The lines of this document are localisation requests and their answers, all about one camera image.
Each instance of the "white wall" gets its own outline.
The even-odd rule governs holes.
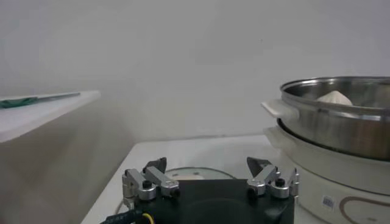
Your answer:
[[[132,141],[258,133],[274,123],[260,102],[285,81],[387,75],[389,12],[387,0],[0,0],[0,94],[101,90],[83,113],[55,121],[71,133],[61,164],[82,164],[84,185],[101,189]],[[89,131],[106,137],[83,140]],[[41,132],[31,144],[43,145]],[[91,158],[75,161],[86,148]],[[89,167],[107,152],[102,177]],[[60,166],[46,163],[45,172]]]

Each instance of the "pot handle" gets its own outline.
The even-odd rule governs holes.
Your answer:
[[[284,103],[281,99],[274,99],[261,103],[261,106],[274,118],[284,121],[295,121],[299,119],[299,110]]]

